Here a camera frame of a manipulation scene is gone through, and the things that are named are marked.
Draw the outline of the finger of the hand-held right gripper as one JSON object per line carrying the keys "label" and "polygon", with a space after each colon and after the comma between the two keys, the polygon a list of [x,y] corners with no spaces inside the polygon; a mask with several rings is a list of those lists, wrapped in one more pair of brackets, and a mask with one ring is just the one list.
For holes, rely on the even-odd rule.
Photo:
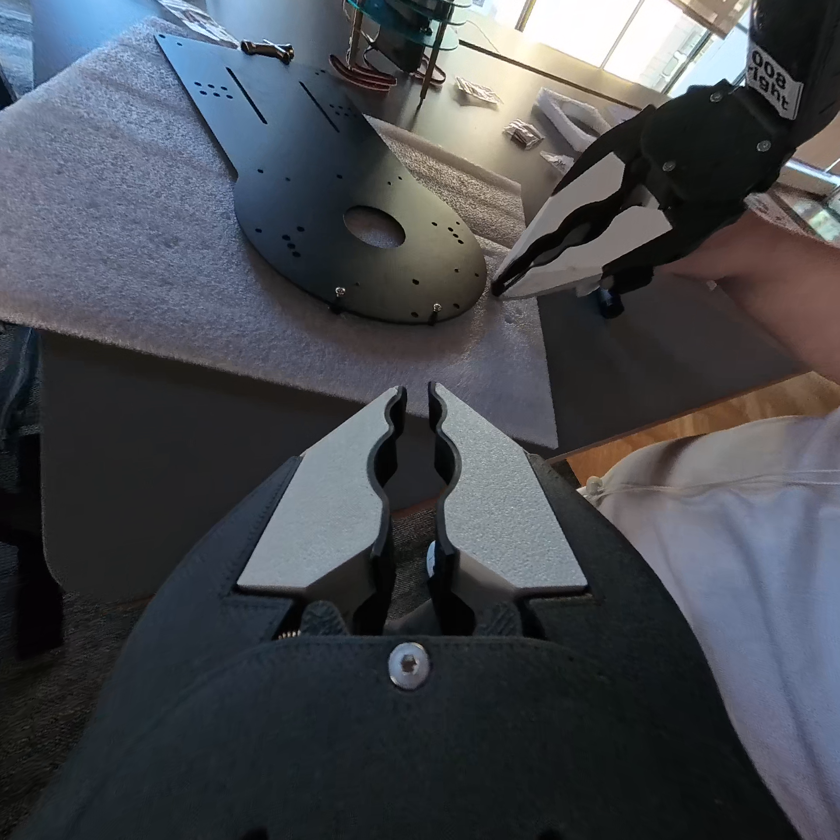
{"label": "finger of the hand-held right gripper", "polygon": [[625,178],[627,165],[609,153],[552,195],[501,263],[491,285],[501,296],[531,267],[559,256],[565,249],[587,244],[632,206],[650,207],[649,191]]}
{"label": "finger of the hand-held right gripper", "polygon": [[591,242],[566,248],[551,260],[542,257],[542,264],[525,271],[501,293],[501,297],[505,300],[535,298],[563,289],[574,289],[583,296],[594,290],[605,266],[671,229],[661,210],[651,206],[630,206]]}

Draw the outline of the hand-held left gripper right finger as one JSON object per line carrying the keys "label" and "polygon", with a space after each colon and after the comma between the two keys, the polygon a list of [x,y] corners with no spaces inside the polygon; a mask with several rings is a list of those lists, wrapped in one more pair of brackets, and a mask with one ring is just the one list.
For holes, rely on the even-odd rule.
{"label": "hand-held left gripper right finger", "polygon": [[528,453],[440,383],[427,388],[437,499],[429,580],[445,592],[584,592]]}

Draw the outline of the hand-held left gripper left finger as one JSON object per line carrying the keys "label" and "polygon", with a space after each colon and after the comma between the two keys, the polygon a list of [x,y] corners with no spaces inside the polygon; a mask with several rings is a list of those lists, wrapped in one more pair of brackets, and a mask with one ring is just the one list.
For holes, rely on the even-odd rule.
{"label": "hand-held left gripper left finger", "polygon": [[307,449],[238,578],[245,592],[377,592],[406,388],[387,389]]}

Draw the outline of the black metal base plate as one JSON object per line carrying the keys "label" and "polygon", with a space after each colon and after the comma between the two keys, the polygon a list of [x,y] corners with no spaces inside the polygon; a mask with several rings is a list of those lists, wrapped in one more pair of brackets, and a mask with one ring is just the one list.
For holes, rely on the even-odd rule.
{"label": "black metal base plate", "polygon": [[464,315],[487,264],[466,222],[394,155],[325,70],[183,35],[155,40],[236,172],[239,226],[279,274],[345,312]]}

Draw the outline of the person's right forearm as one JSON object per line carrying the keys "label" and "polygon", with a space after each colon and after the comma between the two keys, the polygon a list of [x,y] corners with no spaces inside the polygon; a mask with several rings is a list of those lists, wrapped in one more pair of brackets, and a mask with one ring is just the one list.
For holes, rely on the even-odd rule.
{"label": "person's right forearm", "polygon": [[661,266],[714,283],[805,368],[839,383],[839,249],[751,211]]}

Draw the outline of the white foam block with hole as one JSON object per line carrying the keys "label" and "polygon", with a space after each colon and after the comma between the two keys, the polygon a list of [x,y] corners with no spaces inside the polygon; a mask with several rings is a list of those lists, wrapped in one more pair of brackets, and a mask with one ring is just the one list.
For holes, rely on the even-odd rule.
{"label": "white foam block with hole", "polygon": [[540,88],[534,104],[560,133],[575,156],[580,156],[596,140],[640,113],[622,104],[608,104],[603,112],[587,102],[548,87]]}

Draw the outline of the large window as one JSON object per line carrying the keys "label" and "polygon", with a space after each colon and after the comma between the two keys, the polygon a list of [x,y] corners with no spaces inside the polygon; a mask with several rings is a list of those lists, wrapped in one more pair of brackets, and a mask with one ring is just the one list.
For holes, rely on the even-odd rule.
{"label": "large window", "polygon": [[746,67],[750,1],[514,2],[514,27],[616,77],[675,97]]}

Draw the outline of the dark chair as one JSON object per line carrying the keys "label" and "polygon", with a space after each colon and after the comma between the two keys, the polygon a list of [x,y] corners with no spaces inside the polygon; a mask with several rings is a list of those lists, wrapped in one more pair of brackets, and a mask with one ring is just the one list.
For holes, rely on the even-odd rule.
{"label": "dark chair", "polygon": [[63,645],[65,593],[44,545],[39,336],[2,322],[1,344],[1,537],[17,552],[14,653],[27,660]]}

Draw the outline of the grey foam sheet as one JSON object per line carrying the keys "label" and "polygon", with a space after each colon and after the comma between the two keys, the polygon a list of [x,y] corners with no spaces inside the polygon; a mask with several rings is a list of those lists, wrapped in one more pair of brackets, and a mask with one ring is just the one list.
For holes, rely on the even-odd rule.
{"label": "grey foam sheet", "polygon": [[400,326],[331,313],[235,220],[234,172],[147,17],[2,112],[2,320],[367,403],[444,384],[512,437],[558,435],[537,302]]}

